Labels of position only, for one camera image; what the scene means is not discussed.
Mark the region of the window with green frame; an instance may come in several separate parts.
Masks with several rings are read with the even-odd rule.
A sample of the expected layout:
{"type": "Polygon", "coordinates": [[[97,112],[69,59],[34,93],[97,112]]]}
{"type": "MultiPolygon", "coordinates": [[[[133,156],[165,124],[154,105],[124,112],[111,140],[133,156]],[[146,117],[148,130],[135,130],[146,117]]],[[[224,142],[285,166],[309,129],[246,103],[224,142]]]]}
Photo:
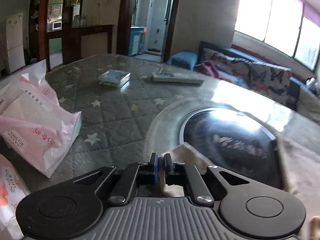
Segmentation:
{"type": "Polygon", "coordinates": [[[240,0],[235,31],[316,69],[319,12],[303,0],[240,0]]]}

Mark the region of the black round induction cooktop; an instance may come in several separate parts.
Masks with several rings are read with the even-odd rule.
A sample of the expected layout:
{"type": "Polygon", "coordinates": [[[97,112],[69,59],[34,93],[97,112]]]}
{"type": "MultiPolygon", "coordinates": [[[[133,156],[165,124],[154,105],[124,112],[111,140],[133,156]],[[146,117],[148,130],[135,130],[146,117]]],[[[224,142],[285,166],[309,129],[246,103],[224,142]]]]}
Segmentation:
{"type": "Polygon", "coordinates": [[[243,113],[217,107],[193,111],[183,119],[180,142],[219,167],[278,189],[284,187],[275,135],[243,113]]]}

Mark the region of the grey plain cushion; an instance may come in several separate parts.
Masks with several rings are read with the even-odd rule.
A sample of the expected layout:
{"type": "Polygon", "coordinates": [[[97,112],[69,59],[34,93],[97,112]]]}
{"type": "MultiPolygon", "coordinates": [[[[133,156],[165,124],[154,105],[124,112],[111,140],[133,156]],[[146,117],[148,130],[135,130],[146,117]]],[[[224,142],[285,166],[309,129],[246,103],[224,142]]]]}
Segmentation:
{"type": "Polygon", "coordinates": [[[302,86],[299,90],[297,112],[318,125],[320,124],[319,98],[302,86]]]}

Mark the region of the grey quilted star table cover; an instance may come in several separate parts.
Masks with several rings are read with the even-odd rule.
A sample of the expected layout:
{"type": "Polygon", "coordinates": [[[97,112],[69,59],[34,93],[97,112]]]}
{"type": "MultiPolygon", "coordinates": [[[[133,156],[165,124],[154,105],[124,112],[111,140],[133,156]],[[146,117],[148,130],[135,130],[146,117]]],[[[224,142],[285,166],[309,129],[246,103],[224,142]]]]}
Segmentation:
{"type": "Polygon", "coordinates": [[[60,105],[81,112],[80,133],[61,165],[46,178],[1,142],[3,154],[31,191],[43,189],[105,165],[119,169],[147,160],[181,144],[183,119],[205,108],[243,113],[269,129],[319,155],[319,126],[260,94],[225,81],[204,77],[200,86],[154,83],[153,72],[179,73],[181,68],[101,54],[47,74],[60,105]],[[103,85],[98,76],[108,70],[130,72],[123,87],[103,85]]]}

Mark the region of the grey remote control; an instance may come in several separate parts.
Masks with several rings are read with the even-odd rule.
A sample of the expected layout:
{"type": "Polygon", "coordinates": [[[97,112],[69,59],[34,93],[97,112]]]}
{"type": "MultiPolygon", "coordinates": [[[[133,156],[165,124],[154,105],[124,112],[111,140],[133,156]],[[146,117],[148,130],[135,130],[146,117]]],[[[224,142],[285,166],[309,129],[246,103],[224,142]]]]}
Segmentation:
{"type": "Polygon", "coordinates": [[[153,72],[151,74],[151,81],[164,83],[183,83],[192,85],[202,85],[204,83],[203,79],[191,77],[187,74],[158,72],[153,72]]]}

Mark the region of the white microwave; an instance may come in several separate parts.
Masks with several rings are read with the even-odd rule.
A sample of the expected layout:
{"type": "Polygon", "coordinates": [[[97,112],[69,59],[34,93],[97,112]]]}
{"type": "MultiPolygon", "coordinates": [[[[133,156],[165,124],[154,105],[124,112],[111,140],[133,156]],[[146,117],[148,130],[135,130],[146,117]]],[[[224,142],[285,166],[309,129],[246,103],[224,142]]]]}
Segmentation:
{"type": "Polygon", "coordinates": [[[62,29],[62,21],[52,22],[52,30],[60,30],[62,29]]]}

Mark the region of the dark wooden counter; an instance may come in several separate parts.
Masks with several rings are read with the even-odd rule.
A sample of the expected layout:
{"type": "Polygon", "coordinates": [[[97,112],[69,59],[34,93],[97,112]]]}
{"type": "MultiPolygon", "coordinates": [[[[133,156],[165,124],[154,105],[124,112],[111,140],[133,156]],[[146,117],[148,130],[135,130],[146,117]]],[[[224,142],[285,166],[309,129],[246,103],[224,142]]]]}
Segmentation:
{"type": "Polygon", "coordinates": [[[80,59],[82,53],[82,38],[90,35],[106,34],[106,49],[103,53],[112,53],[112,40],[113,40],[113,28],[114,24],[105,25],[86,25],[83,27],[75,28],[63,28],[62,30],[48,31],[44,33],[45,42],[40,45],[40,49],[44,49],[46,56],[47,72],[52,70],[50,65],[50,53],[49,53],[49,40],[55,38],[62,39],[62,63],[69,64],[80,59]]]}

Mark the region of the large butterfly print cushion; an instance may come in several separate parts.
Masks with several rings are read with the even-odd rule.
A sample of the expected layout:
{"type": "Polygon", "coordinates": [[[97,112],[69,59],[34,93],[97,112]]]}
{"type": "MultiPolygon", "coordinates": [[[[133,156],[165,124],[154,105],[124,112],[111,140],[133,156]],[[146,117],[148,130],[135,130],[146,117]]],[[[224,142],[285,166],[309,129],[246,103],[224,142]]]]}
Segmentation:
{"type": "Polygon", "coordinates": [[[251,89],[286,105],[291,69],[260,62],[251,62],[249,66],[251,89]]]}

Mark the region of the blue white cabinet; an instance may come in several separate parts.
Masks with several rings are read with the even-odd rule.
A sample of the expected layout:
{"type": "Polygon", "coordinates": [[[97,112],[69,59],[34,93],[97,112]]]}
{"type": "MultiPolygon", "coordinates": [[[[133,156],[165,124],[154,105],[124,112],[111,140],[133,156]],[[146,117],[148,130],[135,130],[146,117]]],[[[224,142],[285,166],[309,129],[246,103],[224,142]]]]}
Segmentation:
{"type": "Polygon", "coordinates": [[[143,55],[146,27],[132,26],[130,29],[129,56],[143,55]]]}

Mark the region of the pink tissue pack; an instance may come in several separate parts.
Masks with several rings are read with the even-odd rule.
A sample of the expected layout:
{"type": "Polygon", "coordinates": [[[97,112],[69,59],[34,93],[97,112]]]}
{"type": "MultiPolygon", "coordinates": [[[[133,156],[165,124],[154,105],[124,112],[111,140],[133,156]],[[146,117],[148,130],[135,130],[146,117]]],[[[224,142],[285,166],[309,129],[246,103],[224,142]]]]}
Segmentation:
{"type": "Polygon", "coordinates": [[[23,234],[16,219],[16,209],[30,191],[12,163],[3,155],[0,163],[1,239],[22,239],[23,234]]]}
{"type": "Polygon", "coordinates": [[[40,61],[1,81],[1,136],[49,178],[79,135],[82,120],[81,112],[60,106],[46,69],[40,61]]]}

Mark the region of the cream garment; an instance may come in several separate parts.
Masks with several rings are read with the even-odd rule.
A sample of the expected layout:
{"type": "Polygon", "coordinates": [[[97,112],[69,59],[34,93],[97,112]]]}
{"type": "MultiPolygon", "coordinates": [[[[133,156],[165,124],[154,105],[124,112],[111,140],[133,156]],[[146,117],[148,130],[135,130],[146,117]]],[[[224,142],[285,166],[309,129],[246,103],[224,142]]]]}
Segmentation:
{"type": "MultiPolygon", "coordinates": [[[[280,155],[284,190],[300,199],[306,208],[306,222],[302,226],[300,236],[302,239],[319,239],[319,155],[303,147],[295,141],[277,135],[277,149],[280,155]]],[[[204,170],[213,163],[188,143],[182,143],[169,152],[172,161],[195,165],[204,170]]],[[[160,157],[158,179],[160,191],[166,197],[183,197],[181,186],[168,186],[165,184],[164,160],[160,157]]]]}

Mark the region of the panda plush toy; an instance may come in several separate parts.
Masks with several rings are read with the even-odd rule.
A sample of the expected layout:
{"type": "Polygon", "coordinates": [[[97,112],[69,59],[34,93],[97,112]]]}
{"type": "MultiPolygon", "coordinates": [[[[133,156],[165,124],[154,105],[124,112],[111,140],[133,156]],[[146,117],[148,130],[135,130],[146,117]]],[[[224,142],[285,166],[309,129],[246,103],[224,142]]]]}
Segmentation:
{"type": "Polygon", "coordinates": [[[307,79],[306,86],[309,90],[317,90],[320,88],[319,82],[314,77],[307,79]]]}

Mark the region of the pink cloth on sofa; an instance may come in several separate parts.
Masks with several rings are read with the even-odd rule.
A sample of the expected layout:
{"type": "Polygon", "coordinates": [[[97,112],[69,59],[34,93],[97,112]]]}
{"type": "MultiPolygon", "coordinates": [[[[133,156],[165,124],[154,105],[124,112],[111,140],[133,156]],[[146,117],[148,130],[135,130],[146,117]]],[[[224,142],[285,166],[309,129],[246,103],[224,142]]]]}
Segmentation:
{"type": "Polygon", "coordinates": [[[203,61],[194,66],[194,71],[218,79],[219,71],[212,61],[203,61]]]}

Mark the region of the pink tissue pack lower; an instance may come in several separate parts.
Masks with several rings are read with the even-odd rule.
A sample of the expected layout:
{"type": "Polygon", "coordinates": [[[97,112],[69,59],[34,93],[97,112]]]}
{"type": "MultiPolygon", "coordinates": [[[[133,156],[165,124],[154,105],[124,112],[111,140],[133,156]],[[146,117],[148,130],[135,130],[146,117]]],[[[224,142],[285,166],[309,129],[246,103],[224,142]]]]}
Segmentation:
{"type": "Polygon", "coordinates": [[[16,219],[16,209],[30,191],[12,163],[3,155],[0,163],[1,239],[22,239],[23,234],[16,219]]]}

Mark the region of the small butterfly print cushion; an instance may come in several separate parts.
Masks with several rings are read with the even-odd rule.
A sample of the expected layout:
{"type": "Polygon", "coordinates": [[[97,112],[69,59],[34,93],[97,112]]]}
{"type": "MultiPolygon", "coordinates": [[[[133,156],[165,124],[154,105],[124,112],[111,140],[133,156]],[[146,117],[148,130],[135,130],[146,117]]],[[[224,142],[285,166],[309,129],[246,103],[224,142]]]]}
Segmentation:
{"type": "Polygon", "coordinates": [[[248,85],[250,83],[251,69],[246,59],[230,57],[221,52],[203,48],[200,53],[200,62],[203,61],[212,61],[218,70],[240,77],[248,85]]]}

